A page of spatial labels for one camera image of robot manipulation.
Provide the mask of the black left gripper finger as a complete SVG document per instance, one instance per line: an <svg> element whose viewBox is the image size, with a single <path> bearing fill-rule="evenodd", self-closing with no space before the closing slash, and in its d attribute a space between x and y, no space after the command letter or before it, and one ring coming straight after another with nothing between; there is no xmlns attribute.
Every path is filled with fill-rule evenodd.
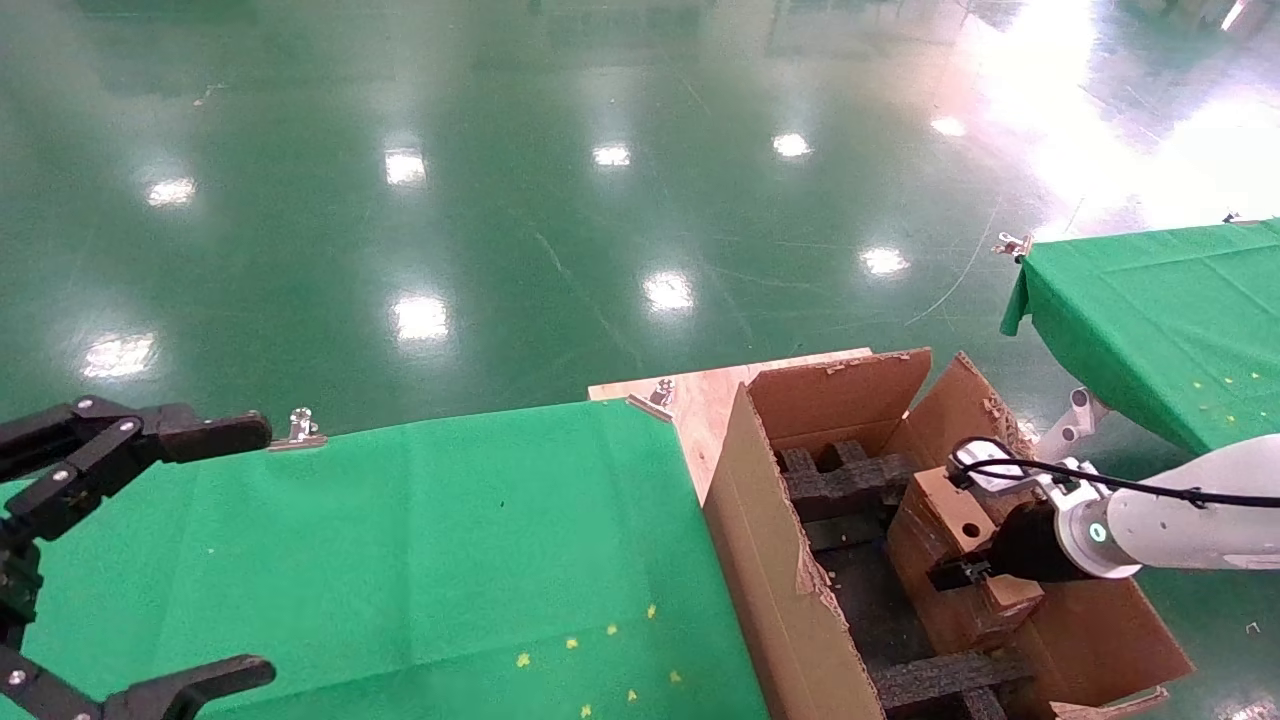
<svg viewBox="0 0 1280 720"><path fill-rule="evenodd" d="M186 464L266 448L256 411L202 419L186 404L127 407L81 397L3 423L1 479L29 479L5 503L3 544L55 541L157 462Z"/></svg>
<svg viewBox="0 0 1280 720"><path fill-rule="evenodd" d="M220 698L269 685L275 666L256 655L234 657L134 683L95 700L55 673L4 647L1 691L33 719L193 719Z"/></svg>

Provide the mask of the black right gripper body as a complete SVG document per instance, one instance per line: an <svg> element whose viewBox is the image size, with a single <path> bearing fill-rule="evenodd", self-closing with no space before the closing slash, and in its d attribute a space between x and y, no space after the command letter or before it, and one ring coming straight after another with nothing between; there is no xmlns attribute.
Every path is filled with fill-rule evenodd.
<svg viewBox="0 0 1280 720"><path fill-rule="evenodd" d="M1010 510L986 550L991 574L1037 583L1074 582L1076 565L1059 542L1056 519L1057 510L1047 501Z"/></svg>

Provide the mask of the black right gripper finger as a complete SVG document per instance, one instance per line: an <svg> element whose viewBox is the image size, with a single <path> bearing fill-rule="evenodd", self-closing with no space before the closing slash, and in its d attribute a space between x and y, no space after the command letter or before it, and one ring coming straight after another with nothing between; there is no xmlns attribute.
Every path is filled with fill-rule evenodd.
<svg viewBox="0 0 1280 720"><path fill-rule="evenodd" d="M927 571L927 579L938 592L979 585L992 575L991 562L982 556L943 559Z"/></svg>

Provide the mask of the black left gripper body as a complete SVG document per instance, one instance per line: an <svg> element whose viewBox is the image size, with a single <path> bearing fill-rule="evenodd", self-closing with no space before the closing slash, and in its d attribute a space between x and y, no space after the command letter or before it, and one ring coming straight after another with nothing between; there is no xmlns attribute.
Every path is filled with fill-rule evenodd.
<svg viewBox="0 0 1280 720"><path fill-rule="evenodd" d="M40 559L36 544L1 547L1 642L13 651L20 651L26 630L37 618L38 594L44 587Z"/></svg>

